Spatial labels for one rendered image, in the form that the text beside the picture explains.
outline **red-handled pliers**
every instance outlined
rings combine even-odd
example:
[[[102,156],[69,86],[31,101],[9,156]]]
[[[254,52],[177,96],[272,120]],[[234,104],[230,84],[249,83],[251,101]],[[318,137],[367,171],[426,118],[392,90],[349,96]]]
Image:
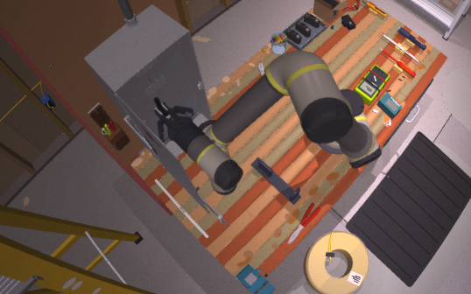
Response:
[[[296,231],[294,231],[294,233],[292,233],[292,236],[290,238],[290,240],[288,241],[288,244],[291,244],[294,239],[296,239],[296,237],[298,237],[299,233],[301,232],[301,230],[306,227],[309,222],[311,222],[313,220],[313,218],[319,213],[319,210],[320,210],[320,207],[318,207],[314,212],[313,214],[311,214],[311,216],[309,216],[309,213],[311,212],[311,210],[313,210],[313,207],[314,207],[314,204],[311,203],[311,205],[309,206],[309,208],[307,208],[307,211],[306,213],[304,214],[304,217],[303,217],[303,220],[301,221],[301,223],[299,224],[299,227],[296,229]]]

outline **rubber floor mat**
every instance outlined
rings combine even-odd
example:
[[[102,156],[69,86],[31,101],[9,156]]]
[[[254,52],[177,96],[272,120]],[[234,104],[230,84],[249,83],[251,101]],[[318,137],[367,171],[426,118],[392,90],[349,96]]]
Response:
[[[411,287],[470,195],[471,178],[418,132],[347,229]]]

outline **concrete floor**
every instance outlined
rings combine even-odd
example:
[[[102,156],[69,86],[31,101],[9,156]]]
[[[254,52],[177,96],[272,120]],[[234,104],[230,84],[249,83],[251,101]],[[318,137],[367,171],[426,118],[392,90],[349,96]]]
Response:
[[[427,24],[409,12],[410,8],[404,3],[376,0],[375,4],[438,47],[448,60],[418,103],[422,110],[415,121],[401,126],[384,148],[384,156],[365,170],[334,209],[268,277],[277,288],[276,293],[315,293],[304,278],[303,261],[307,250],[321,235],[336,227],[341,229],[341,218],[417,131],[435,141],[470,174],[471,158],[463,148],[458,148],[471,144],[469,128],[455,119],[447,108],[447,97],[453,93],[443,93],[443,86],[456,67],[471,67],[471,17],[462,17],[450,39],[445,41],[443,30],[440,32],[436,25]],[[296,3],[242,0],[202,28],[196,35],[211,41],[194,42],[194,47],[206,91],[217,86],[224,76],[229,76],[266,45],[273,31],[285,28],[312,5],[312,0]],[[131,233],[139,231],[144,237],[143,242],[139,245],[122,243],[109,255],[128,284],[138,288],[169,294],[246,293],[176,217],[165,213],[84,131],[34,178],[10,207],[104,228]],[[466,224],[470,220],[471,206],[467,206],[424,272],[424,278],[421,277],[412,288],[405,287],[370,254],[371,274],[357,292],[467,293],[471,286],[466,278],[471,276],[471,231]],[[0,227],[0,234],[47,254],[67,238],[11,227]],[[109,244],[108,241],[97,241],[102,248]],[[83,268],[96,255],[88,240],[83,239],[62,259]],[[105,262],[94,272],[118,280]]]

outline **yellow ladder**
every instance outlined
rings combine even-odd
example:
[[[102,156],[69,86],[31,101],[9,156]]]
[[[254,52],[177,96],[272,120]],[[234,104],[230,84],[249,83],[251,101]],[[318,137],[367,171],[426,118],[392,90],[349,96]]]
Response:
[[[103,259],[99,255],[85,269],[63,262],[60,258],[86,233],[91,238],[114,240],[103,250],[107,255],[121,241],[138,244],[142,237],[102,227],[93,227],[68,220],[56,219],[36,213],[0,206],[0,225],[28,228],[44,232],[70,235],[51,255],[41,253],[12,239],[0,235],[0,275],[26,282],[40,277],[35,283],[44,289],[28,291],[30,294],[151,294],[126,283],[92,273],[91,270]]]

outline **spool label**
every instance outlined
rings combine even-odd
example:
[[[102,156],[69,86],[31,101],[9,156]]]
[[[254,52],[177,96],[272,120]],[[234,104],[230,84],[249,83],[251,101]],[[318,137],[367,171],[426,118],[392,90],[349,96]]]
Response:
[[[363,276],[360,274],[355,273],[354,271],[350,272],[350,275],[348,276],[348,280],[350,283],[355,284],[359,286],[362,283]]]

